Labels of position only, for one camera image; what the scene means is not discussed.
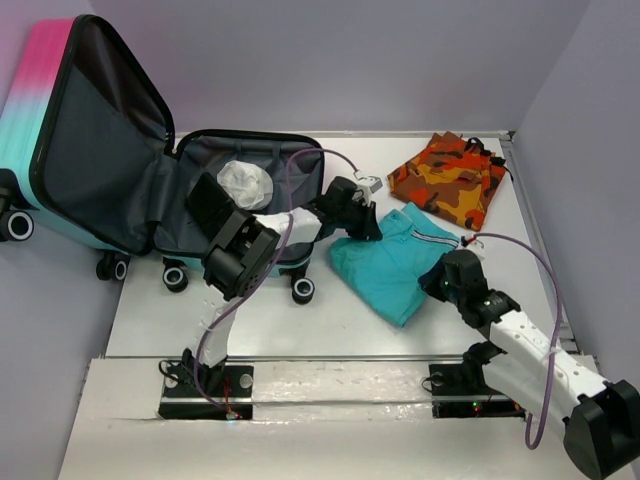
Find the teal shirt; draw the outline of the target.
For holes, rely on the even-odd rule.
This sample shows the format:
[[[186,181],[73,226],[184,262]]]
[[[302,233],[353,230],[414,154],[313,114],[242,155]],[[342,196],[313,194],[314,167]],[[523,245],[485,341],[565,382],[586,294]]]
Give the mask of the teal shirt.
[[[382,238],[343,237],[331,244],[329,264],[339,278],[376,314],[401,328],[427,294],[419,278],[460,243],[455,234],[428,219],[413,203],[393,209],[379,223]]]

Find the pink teal kids suitcase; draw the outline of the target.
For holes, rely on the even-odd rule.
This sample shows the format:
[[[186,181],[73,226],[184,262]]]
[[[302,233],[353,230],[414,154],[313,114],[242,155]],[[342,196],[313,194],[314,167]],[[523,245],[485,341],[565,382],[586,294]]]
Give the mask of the pink teal kids suitcase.
[[[165,287],[181,292],[207,245],[187,197],[231,161],[272,179],[266,214],[323,189],[314,139],[224,129],[177,139],[169,107],[108,21],[39,21],[1,115],[1,238],[23,242],[44,225],[98,250],[103,281],[123,280],[132,257],[156,252]]]

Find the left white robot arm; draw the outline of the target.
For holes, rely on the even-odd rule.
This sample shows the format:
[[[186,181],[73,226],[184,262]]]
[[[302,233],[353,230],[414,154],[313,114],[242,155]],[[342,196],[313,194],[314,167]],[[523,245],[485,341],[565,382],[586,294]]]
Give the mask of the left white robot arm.
[[[182,371],[171,374],[171,379],[211,401],[211,393],[223,379],[237,309],[291,245],[313,244],[337,230],[355,240],[381,239],[373,195],[382,185],[375,176],[337,176],[325,193],[307,204],[255,215],[238,207],[212,175],[202,175],[187,198],[187,207],[209,241],[201,260],[207,294],[198,322],[198,343],[184,350]]]

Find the white cloth bundle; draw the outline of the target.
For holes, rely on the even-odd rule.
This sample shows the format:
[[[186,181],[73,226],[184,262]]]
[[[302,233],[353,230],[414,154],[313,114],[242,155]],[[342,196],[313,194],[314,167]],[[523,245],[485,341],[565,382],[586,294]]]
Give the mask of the white cloth bundle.
[[[261,167],[238,160],[229,161],[217,174],[217,183],[240,208],[257,211],[272,200],[274,184]]]

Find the orange camouflage garment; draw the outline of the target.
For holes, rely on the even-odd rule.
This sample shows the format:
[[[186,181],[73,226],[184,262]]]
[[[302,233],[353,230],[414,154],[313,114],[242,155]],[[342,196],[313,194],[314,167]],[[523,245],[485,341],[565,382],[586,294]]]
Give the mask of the orange camouflage garment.
[[[506,160],[477,137],[435,133],[426,147],[387,175],[390,194],[467,230],[482,230]]]

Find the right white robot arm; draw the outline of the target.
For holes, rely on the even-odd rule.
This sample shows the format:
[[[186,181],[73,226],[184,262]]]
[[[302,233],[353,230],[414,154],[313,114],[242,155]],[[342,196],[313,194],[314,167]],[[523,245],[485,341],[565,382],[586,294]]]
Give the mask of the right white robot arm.
[[[419,285],[454,305],[484,338],[453,369],[432,372],[434,387],[505,395],[557,435],[589,479],[606,479],[638,459],[638,390],[604,378],[548,338],[514,299],[489,287],[475,253],[442,255]]]

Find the black leather pouch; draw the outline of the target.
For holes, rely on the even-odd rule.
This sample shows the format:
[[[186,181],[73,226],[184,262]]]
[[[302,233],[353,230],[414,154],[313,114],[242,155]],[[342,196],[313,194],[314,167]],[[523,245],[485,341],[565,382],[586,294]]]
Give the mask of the black leather pouch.
[[[208,240],[223,228],[235,203],[210,173],[203,173],[186,199],[186,208]]]

